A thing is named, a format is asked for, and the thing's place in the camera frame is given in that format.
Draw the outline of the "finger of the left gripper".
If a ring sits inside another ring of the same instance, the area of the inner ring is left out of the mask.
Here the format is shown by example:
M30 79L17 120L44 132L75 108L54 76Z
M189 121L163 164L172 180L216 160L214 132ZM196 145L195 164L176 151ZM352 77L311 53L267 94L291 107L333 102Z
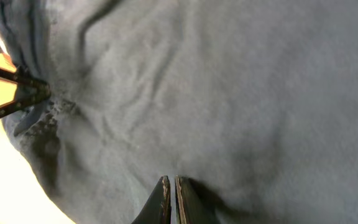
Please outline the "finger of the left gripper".
M10 72L0 68L0 80L16 84L24 90L24 95L0 105L0 119L39 104L50 98L51 92L47 82L31 77L28 69L18 68Z

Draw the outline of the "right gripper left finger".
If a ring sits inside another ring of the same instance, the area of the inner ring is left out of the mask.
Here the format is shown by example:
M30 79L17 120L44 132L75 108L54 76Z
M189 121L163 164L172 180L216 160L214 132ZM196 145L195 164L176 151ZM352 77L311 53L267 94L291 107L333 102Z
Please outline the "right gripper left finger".
M170 181L165 175L158 180L132 224L170 224L171 212Z

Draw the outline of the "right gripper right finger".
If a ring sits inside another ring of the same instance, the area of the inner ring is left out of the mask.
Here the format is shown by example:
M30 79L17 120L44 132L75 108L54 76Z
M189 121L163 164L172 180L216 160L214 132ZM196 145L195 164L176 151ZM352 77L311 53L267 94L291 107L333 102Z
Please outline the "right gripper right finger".
M178 224L219 223L216 216L204 207L189 178L175 177L175 200Z

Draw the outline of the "navy blue shorts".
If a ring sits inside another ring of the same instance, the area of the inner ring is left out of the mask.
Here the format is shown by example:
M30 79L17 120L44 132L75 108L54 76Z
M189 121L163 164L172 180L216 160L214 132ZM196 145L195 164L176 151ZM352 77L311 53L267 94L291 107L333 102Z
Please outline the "navy blue shorts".
M358 223L358 1L0 1L44 103L2 123L78 223L189 178L221 223Z

